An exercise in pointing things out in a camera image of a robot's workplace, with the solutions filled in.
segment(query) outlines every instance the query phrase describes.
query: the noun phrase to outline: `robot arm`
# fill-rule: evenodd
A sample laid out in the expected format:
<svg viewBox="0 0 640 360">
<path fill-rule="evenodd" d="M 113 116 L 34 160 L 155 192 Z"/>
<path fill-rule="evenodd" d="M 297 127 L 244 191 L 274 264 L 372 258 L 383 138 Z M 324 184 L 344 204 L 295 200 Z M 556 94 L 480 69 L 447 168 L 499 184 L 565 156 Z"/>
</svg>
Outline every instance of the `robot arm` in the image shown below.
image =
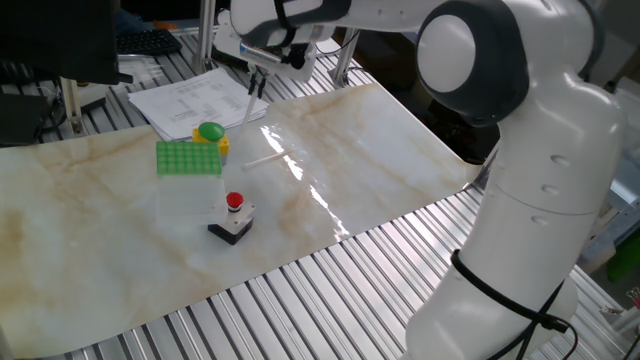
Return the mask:
<svg viewBox="0 0 640 360">
<path fill-rule="evenodd" d="M 602 48 L 585 0 L 234 0 L 231 6 L 228 23 L 256 48 L 323 40 L 334 26 L 420 29 L 416 56 L 425 88 L 474 126 L 498 123 L 502 135 L 459 259 L 512 301 L 543 307 L 597 217 L 626 124 L 609 94 L 578 76 Z M 566 281 L 549 312 L 569 319 L 576 304 Z M 529 323 L 450 269 L 409 321 L 404 358 L 487 359 Z M 554 335 L 536 330 L 529 350 Z"/>
</svg>

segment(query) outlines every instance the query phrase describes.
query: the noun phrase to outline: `red button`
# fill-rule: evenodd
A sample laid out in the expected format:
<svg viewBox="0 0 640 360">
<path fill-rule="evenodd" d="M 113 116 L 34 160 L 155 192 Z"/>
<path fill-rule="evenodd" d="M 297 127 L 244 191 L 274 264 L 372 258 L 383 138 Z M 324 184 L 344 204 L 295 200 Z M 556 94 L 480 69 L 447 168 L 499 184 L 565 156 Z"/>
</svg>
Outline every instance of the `red button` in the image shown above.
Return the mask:
<svg viewBox="0 0 640 360">
<path fill-rule="evenodd" d="M 242 194 L 240 193 L 229 193 L 227 195 L 227 204 L 229 205 L 229 208 L 233 210 L 240 208 L 243 202 L 244 197 L 242 197 Z"/>
</svg>

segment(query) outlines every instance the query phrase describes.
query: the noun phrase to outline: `metal pole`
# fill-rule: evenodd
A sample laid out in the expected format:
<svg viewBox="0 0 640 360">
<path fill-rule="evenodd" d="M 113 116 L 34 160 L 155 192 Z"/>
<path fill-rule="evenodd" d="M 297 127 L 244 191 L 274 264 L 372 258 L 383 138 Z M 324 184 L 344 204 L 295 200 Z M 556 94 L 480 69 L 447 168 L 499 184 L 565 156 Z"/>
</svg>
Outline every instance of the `metal pole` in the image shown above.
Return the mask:
<svg viewBox="0 0 640 360">
<path fill-rule="evenodd" d="M 82 112 L 80 109 L 80 97 L 78 96 L 78 83 L 75 80 L 60 78 L 62 84 L 62 99 L 67 112 L 67 122 L 71 126 L 71 131 L 76 137 L 85 136 L 87 132 L 82 123 Z"/>
<path fill-rule="evenodd" d="M 9 349 L 7 339 L 4 337 L 2 326 L 0 326 L 0 360 L 14 360 L 13 354 L 11 354 L 11 349 Z"/>
<path fill-rule="evenodd" d="M 345 87 L 349 85 L 349 77 L 347 76 L 347 71 L 349 69 L 349 64 L 351 64 L 351 59 L 353 58 L 353 52 L 356 50 L 356 45 L 358 43 L 358 37 L 360 37 L 360 32 L 358 29 L 347 29 L 346 34 L 344 35 L 343 44 L 346 44 L 342 50 L 340 50 L 340 55 L 338 55 L 338 63 L 336 64 L 335 69 L 329 70 L 329 75 L 331 75 L 331 80 L 333 80 L 333 84 L 337 87 Z"/>
<path fill-rule="evenodd" d="M 213 47 L 213 26 L 215 17 L 216 0 L 201 0 L 198 56 L 193 58 L 193 65 L 202 73 L 213 68 L 211 64 L 211 51 Z"/>
</svg>

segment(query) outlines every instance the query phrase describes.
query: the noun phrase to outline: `green lid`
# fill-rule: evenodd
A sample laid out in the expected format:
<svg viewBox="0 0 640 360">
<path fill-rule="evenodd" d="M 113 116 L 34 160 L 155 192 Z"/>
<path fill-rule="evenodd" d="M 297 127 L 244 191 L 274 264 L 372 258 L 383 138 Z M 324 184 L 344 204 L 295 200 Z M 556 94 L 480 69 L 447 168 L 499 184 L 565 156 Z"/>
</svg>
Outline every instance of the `green lid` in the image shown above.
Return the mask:
<svg viewBox="0 0 640 360">
<path fill-rule="evenodd" d="M 221 175 L 222 163 L 216 143 L 156 143 L 158 176 Z"/>
<path fill-rule="evenodd" d="M 206 122 L 198 127 L 200 136 L 209 141 L 218 141 L 224 137 L 224 127 L 218 123 Z"/>
</svg>

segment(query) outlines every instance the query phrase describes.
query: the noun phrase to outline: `transparent box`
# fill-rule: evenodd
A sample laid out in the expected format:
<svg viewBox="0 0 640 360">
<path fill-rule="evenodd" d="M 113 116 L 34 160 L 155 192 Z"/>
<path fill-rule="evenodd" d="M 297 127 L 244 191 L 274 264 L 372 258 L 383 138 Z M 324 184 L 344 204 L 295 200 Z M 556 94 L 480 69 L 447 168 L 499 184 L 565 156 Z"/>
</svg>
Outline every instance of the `transparent box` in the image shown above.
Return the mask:
<svg viewBox="0 0 640 360">
<path fill-rule="evenodd" d="M 215 143 L 158 142 L 156 218 L 161 226 L 224 223 L 222 163 Z"/>
</svg>

